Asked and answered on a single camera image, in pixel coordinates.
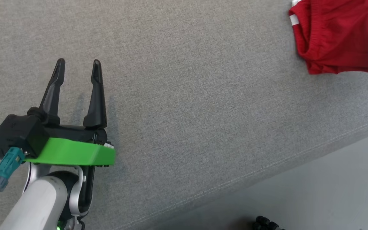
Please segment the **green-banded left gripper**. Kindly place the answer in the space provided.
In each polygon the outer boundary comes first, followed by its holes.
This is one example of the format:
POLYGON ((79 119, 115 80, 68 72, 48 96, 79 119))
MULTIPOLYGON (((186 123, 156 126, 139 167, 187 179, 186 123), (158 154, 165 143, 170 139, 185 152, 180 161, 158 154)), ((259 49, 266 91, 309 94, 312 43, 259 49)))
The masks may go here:
MULTIPOLYGON (((45 125, 59 125, 58 104, 60 87, 65 77, 65 60, 59 58, 39 107, 32 107, 28 115, 36 116, 45 125)), ((64 126, 55 130, 58 137, 50 137, 37 158, 26 157, 25 162, 48 165, 108 166, 115 163, 116 150, 108 141, 108 125, 101 63, 93 62, 92 93, 83 129, 64 126)))

